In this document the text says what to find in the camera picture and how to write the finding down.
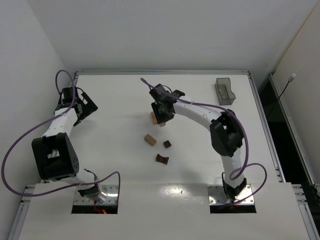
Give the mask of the long light wood block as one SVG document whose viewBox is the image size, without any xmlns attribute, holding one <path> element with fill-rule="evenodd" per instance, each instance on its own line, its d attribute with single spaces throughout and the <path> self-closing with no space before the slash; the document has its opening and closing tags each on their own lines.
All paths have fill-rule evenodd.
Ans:
<svg viewBox="0 0 320 240">
<path fill-rule="evenodd" d="M 155 116 L 155 113 L 152 111 L 151 113 L 151 120 L 153 124 L 158 124 L 157 118 Z"/>
</svg>

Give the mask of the light rectangular wood block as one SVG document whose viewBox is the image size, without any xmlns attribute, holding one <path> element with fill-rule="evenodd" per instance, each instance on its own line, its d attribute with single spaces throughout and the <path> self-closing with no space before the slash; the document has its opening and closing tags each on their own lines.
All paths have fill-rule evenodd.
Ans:
<svg viewBox="0 0 320 240">
<path fill-rule="evenodd" d="M 150 134 L 144 136 L 144 140 L 151 146 L 154 146 L 157 143 L 157 140 L 152 137 Z"/>
</svg>

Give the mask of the smoky transparent plastic bin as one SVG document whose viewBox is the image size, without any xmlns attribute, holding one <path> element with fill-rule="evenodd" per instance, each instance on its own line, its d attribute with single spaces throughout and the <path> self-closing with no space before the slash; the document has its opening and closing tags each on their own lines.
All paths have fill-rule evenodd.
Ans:
<svg viewBox="0 0 320 240">
<path fill-rule="evenodd" d="M 232 91 L 231 80 L 229 77 L 217 78 L 214 87 L 220 106 L 233 104 L 236 99 L 236 95 Z"/>
</svg>

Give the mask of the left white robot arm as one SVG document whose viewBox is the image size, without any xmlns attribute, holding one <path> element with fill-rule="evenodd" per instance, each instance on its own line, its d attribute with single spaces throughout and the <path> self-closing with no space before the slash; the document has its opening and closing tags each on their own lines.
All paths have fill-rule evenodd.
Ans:
<svg viewBox="0 0 320 240">
<path fill-rule="evenodd" d="M 65 110 L 72 103 L 74 105 L 67 113 Z M 80 167 L 79 158 L 70 141 L 72 129 L 80 124 L 86 117 L 98 110 L 97 105 L 81 89 L 65 87 L 58 100 L 54 111 L 54 119 L 48 130 L 39 138 L 31 142 L 39 176 L 45 181 L 61 181 L 67 184 L 75 184 L 81 197 L 91 201 L 98 201 L 101 187 L 95 182 L 98 177 L 90 170 Z"/>
</svg>

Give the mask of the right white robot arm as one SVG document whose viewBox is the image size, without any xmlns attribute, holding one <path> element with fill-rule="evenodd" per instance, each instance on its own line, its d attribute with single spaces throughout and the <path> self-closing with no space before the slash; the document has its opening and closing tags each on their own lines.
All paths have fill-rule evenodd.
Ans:
<svg viewBox="0 0 320 240">
<path fill-rule="evenodd" d="M 181 115 L 210 132 L 211 145 L 222 159 L 224 192 L 235 200 L 246 187 L 243 172 L 249 160 L 248 137 L 235 113 L 220 106 L 195 102 L 180 90 L 167 91 L 162 84 L 148 87 L 154 99 L 151 107 L 159 124 Z"/>
</svg>

